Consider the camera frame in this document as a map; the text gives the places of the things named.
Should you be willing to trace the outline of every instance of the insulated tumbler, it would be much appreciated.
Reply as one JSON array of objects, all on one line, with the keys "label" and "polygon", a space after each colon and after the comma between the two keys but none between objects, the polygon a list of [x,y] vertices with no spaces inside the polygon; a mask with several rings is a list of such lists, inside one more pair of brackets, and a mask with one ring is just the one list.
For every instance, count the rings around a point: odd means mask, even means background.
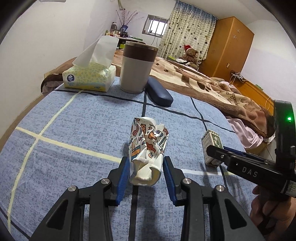
[{"label": "insulated tumbler", "polygon": [[141,93],[154,63],[158,48],[126,41],[120,71],[120,88],[128,93]]}]

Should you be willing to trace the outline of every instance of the santa hat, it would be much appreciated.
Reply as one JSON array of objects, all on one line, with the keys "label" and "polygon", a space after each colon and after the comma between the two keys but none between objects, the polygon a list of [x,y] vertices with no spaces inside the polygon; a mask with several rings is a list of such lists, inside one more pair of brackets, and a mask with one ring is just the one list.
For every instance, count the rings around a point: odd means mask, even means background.
[{"label": "santa hat", "polygon": [[192,49],[190,45],[184,45],[184,50],[187,52],[187,50]]}]

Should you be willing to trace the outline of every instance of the blue bedsheet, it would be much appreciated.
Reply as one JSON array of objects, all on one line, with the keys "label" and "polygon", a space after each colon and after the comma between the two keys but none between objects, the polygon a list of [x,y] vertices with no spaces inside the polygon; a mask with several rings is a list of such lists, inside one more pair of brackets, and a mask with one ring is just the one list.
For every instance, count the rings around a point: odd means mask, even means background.
[{"label": "blue bedsheet", "polygon": [[[159,107],[145,93],[121,91],[119,78],[107,93],[79,91],[61,86],[50,93],[26,115],[0,153],[0,218],[17,241],[28,240],[67,187],[93,185],[118,167],[122,156],[128,156],[134,117],[144,115],[166,125],[165,156],[200,185],[224,185],[220,169],[204,163],[201,137],[206,129],[219,133],[224,146],[244,151],[218,109],[188,96],[169,91],[172,106]],[[227,174],[226,181],[249,213],[254,184]],[[163,174],[153,187],[139,187],[137,206],[132,207],[135,227],[130,227],[132,192],[129,184],[120,206],[110,209],[114,240],[128,240],[129,235],[137,241],[180,240],[183,207],[173,206]],[[209,240],[207,218],[206,235]]]}]

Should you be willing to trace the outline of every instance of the window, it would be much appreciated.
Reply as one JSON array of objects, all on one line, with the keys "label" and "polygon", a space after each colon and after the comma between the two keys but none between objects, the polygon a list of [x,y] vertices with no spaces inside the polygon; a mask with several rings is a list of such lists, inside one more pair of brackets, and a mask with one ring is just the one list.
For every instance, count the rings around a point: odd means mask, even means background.
[{"label": "window", "polygon": [[168,19],[148,15],[142,34],[156,36],[162,38],[168,25]]}]

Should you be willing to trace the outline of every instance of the blue gripper pad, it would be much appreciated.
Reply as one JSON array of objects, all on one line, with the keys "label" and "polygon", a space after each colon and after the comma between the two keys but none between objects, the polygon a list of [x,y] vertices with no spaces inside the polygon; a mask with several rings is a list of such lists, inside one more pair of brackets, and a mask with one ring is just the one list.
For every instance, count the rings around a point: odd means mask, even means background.
[{"label": "blue gripper pad", "polygon": [[168,167],[168,163],[166,158],[163,160],[163,174],[165,176],[165,182],[168,188],[168,194],[170,196],[170,200],[176,205],[177,197],[176,197],[176,190],[175,190],[175,183],[170,173],[170,169]]},{"label": "blue gripper pad", "polygon": [[119,181],[118,181],[118,185],[117,185],[117,196],[116,196],[116,199],[115,199],[115,203],[117,205],[120,204],[120,202],[122,201],[123,196],[124,196],[126,185],[128,183],[128,179],[129,179],[129,176],[130,176],[129,167],[130,167],[129,159],[126,158],[126,162],[125,162],[125,164],[123,166],[123,169],[122,169]]},{"label": "blue gripper pad", "polygon": [[251,154],[251,153],[246,153],[246,152],[243,152],[243,151],[238,151],[238,150],[235,150],[235,149],[226,147],[226,146],[223,146],[223,148],[226,151],[233,152],[233,153],[235,153],[237,155],[240,155],[240,156],[244,156],[244,157],[248,157],[248,158],[251,158],[251,159],[255,159],[257,161],[262,161],[262,162],[265,161],[265,159],[261,158],[260,156],[257,156],[257,155]]}]

